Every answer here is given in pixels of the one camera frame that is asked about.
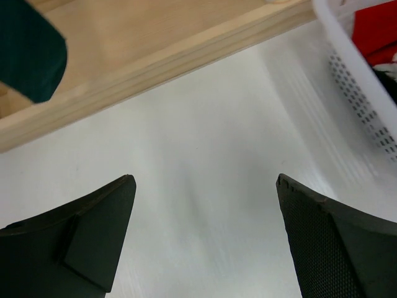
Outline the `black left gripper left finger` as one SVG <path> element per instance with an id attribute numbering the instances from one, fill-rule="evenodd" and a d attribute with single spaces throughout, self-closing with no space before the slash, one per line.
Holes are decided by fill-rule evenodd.
<path id="1" fill-rule="evenodd" d="M 136 194 L 132 175 L 1 229 L 1 297 L 105 297 Z"/>

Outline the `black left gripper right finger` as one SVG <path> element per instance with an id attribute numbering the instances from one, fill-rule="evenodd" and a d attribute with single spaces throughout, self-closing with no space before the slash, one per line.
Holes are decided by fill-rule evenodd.
<path id="1" fill-rule="evenodd" d="M 276 181 L 302 297 L 396 297 L 396 223 Z"/>

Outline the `red green christmas sock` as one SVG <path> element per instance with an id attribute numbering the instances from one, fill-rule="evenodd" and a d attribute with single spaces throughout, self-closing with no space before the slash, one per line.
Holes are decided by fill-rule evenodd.
<path id="1" fill-rule="evenodd" d="M 27 1 L 1 1 L 1 82 L 33 103 L 49 101 L 68 61 L 66 40 Z"/>

